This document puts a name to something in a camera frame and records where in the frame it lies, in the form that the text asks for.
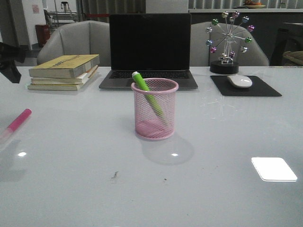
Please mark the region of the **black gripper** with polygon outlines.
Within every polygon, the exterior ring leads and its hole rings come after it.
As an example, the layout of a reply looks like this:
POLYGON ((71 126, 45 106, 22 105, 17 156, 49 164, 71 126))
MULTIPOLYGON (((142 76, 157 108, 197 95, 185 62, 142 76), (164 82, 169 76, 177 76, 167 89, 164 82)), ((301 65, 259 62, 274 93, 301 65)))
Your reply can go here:
POLYGON ((0 72, 10 82, 19 83, 21 74, 19 73, 15 61, 23 63, 26 52, 20 47, 11 46, 3 42, 0 43, 0 72))

